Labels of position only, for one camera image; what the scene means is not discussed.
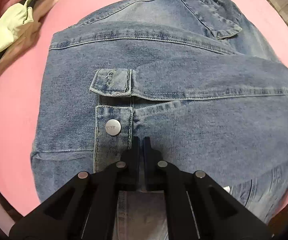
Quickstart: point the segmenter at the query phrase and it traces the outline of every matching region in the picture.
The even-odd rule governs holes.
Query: metal pin
[[[197,171],[195,172],[195,176],[198,178],[204,178],[205,177],[205,172],[204,171]]]
[[[157,163],[157,165],[158,165],[159,167],[161,167],[161,168],[164,168],[164,167],[167,166],[167,162],[166,162],[166,161],[159,161],[159,162]]]
[[[86,171],[81,171],[78,175],[77,175],[80,179],[86,179],[88,176],[88,173]]]
[[[125,162],[117,162],[116,163],[116,167],[118,167],[118,168],[124,168],[125,166],[126,166]]]

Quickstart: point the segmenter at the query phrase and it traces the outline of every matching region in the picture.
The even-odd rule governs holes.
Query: denim fabric
[[[116,136],[110,119],[121,123]],[[236,199],[257,181],[246,206],[262,199],[270,208],[254,213],[265,220],[288,187],[287,167],[283,186],[260,179],[288,161],[288,69],[231,0],[106,6],[53,36],[31,154],[41,201],[78,171],[119,160],[133,136],[150,136],[165,160],[204,170]],[[261,198],[265,190],[278,197]],[[120,193],[116,237],[165,239],[162,200]]]

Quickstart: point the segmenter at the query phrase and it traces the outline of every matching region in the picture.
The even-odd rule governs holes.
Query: denim jacket
[[[119,160],[133,136],[183,171],[249,181],[288,160],[288,69],[231,0],[101,8],[52,38],[31,154],[41,201]],[[147,195],[121,193],[120,237],[131,200]]]

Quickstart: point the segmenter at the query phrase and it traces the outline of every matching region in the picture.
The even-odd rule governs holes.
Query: pink tablecloth
[[[119,0],[60,0],[46,16],[37,44],[0,77],[0,191],[23,215],[38,204],[29,155],[40,88],[53,33]],[[288,28],[266,0],[233,0],[288,67]]]

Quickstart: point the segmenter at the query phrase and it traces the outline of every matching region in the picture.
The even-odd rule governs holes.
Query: round metal rivet
[[[86,171],[81,171],[78,175],[77,175],[80,179],[86,179],[88,176],[88,173]]]
[[[115,136],[121,131],[121,124],[118,120],[108,120],[105,125],[105,130],[109,135]]]
[[[116,163],[116,167],[118,167],[118,168],[124,168],[125,166],[126,166],[125,162],[117,162]]]
[[[198,178],[204,178],[205,177],[205,172],[204,171],[197,171],[195,172],[195,176]]]
[[[161,168],[164,168],[164,167],[167,166],[167,162],[166,162],[166,161],[159,161],[159,162],[157,163],[157,165],[158,165],[159,167],[161,167]]]

